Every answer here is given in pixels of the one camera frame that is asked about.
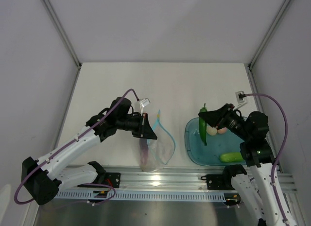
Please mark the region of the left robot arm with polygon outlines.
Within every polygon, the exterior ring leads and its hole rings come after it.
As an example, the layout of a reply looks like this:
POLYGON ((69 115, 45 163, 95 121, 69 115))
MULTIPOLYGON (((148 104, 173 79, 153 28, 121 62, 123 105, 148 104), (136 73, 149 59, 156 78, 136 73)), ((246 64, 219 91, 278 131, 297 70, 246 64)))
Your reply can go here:
POLYGON ((62 147, 38 158, 28 157, 22 163, 21 183, 38 205, 56 197, 59 191, 72 187, 113 187, 106 170, 96 161, 72 170, 65 168, 88 149, 100 144, 117 130, 129 131, 138 139, 156 140, 148 114, 129 112, 132 103, 116 98, 109 108, 92 116, 85 126, 62 147))

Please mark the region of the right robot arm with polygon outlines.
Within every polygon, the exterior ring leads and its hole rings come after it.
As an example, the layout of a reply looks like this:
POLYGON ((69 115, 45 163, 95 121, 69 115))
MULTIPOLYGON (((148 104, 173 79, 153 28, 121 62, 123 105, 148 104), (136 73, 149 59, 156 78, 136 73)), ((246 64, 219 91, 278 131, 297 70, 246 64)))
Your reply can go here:
POLYGON ((279 184, 276 159, 266 140, 269 132, 268 117, 254 111, 244 119, 234 105, 225 104, 218 110, 199 112, 209 126, 227 128, 243 140, 240 153, 256 182, 254 187, 242 165, 226 166, 222 184, 238 192, 254 224, 257 226, 295 226, 279 184))

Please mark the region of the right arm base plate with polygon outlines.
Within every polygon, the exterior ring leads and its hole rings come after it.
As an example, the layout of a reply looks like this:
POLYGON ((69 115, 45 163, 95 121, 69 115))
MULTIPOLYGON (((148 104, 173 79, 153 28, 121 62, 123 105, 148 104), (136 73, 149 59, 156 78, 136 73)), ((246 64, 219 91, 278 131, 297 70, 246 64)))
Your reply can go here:
POLYGON ((226 184, 222 174, 206 174, 200 179, 206 182, 207 189, 213 191, 234 190, 230 184, 226 184))

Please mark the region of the pink egg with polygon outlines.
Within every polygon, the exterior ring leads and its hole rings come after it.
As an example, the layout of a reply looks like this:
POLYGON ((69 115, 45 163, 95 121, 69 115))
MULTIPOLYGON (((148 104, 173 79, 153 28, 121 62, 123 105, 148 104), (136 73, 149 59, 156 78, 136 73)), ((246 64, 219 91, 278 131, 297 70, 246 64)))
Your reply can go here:
POLYGON ((227 131, 227 128, 224 127, 222 129, 217 130, 217 133, 218 134, 224 134, 226 131, 227 131))

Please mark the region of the purple eggplant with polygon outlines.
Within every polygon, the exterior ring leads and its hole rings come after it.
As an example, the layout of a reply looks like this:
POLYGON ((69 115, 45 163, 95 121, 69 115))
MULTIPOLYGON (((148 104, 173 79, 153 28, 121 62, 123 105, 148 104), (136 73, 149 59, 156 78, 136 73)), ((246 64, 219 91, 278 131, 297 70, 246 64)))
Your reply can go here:
POLYGON ((139 140, 139 154, 140 154, 140 167, 144 169, 147 165, 149 154, 147 139, 139 140))

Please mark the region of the green cucumber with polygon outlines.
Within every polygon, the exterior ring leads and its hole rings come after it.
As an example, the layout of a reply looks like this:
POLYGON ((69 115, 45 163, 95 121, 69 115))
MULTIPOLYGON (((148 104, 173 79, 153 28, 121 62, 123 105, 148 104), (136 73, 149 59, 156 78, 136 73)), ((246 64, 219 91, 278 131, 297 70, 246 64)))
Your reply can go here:
POLYGON ((224 153, 219 156, 219 160, 225 163, 231 162, 242 162, 244 161, 241 153, 239 152, 232 152, 232 153, 224 153))

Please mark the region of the white egg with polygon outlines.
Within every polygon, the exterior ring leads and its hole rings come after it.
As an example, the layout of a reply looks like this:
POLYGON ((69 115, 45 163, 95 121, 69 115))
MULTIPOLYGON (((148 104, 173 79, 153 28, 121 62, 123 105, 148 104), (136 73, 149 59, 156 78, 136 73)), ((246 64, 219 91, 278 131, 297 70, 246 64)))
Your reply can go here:
POLYGON ((210 136, 215 136, 215 135, 217 134, 217 129, 214 128, 214 127, 208 126, 208 127, 207 127, 207 133, 208 133, 210 136))

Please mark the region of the clear zip top bag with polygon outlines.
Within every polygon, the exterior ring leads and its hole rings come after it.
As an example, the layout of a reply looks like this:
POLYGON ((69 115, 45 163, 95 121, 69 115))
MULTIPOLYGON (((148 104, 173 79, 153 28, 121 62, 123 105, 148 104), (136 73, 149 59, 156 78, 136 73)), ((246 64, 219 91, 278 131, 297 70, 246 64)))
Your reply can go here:
POLYGON ((174 155, 176 149, 176 142, 172 134, 163 126, 160 119, 157 116, 161 116, 160 109, 156 117, 153 117, 154 123, 152 129, 157 135, 157 140, 147 139, 148 143, 148 162, 144 169, 141 168, 143 172, 155 172, 163 169, 168 165, 171 158, 174 155))

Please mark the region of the green chili pepper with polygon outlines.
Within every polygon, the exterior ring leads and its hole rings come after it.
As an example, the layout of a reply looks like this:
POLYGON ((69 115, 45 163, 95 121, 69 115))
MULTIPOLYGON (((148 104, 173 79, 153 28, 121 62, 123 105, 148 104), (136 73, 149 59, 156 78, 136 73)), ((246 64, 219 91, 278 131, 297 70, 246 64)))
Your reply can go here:
POLYGON ((202 141, 202 143, 207 146, 207 141, 206 141, 206 137, 207 137, 207 124, 205 122, 204 119, 202 119, 199 116, 199 134, 200 134, 200 139, 202 141))

